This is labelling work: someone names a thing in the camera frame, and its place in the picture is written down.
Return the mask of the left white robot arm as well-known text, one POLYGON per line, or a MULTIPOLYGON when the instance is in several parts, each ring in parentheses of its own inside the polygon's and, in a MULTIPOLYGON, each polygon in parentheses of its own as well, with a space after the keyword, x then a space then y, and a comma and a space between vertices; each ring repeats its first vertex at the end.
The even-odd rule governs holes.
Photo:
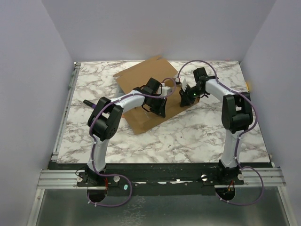
POLYGON ((89 172, 87 179, 92 185, 98 186, 103 182, 102 171, 106 166, 108 143, 116 134, 124 113, 146 105, 148 109, 144 109, 145 111, 165 118, 167 96, 163 95, 163 86, 162 82, 150 78, 146 85, 136 87, 125 95, 115 99, 99 99, 87 122, 93 146, 86 172, 89 172))

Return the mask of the brown cardboard box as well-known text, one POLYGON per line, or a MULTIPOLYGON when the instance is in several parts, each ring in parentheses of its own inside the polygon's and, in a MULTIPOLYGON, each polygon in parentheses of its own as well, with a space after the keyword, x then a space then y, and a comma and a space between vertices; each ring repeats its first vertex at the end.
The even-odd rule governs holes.
MULTIPOLYGON (((161 93, 162 82, 166 87, 174 86, 171 80, 164 79, 173 78, 177 73, 166 59, 157 55, 120 71, 113 77, 125 94, 138 89, 147 95, 158 96, 161 93)), ((144 102, 123 113, 134 134, 144 133, 189 109, 189 106, 180 106, 180 90, 179 85, 175 92, 165 99, 139 96, 144 102)))

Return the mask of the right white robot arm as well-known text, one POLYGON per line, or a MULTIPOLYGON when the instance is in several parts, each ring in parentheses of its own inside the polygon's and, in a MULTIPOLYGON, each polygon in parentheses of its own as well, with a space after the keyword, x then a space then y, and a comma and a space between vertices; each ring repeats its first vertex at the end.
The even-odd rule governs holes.
POLYGON ((193 71, 196 85, 191 87, 185 79, 177 77, 181 85, 179 91, 180 107, 192 105, 196 98, 214 96, 222 102, 222 125, 226 138, 224 151, 218 163, 216 179, 221 184, 227 184, 233 179, 233 174, 239 172, 240 139, 243 133, 253 123, 253 113, 248 92, 237 93, 223 85, 215 76, 208 76, 204 67, 193 71))

